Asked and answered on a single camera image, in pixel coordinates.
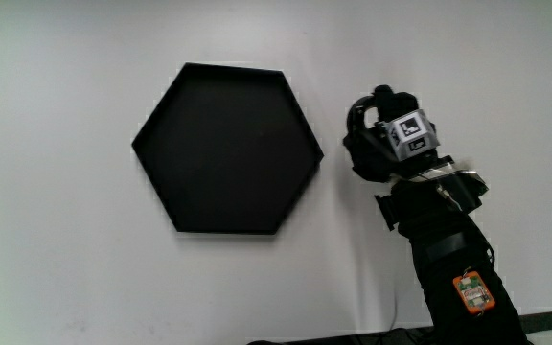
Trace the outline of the person's right hand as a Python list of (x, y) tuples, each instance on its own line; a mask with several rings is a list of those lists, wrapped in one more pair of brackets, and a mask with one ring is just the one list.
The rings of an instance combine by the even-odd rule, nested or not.
[(441, 157), (435, 125), (428, 120), (415, 96), (379, 85), (357, 100), (346, 120), (343, 145), (353, 171), (361, 178), (385, 183), (393, 176), (411, 179), (453, 162)]

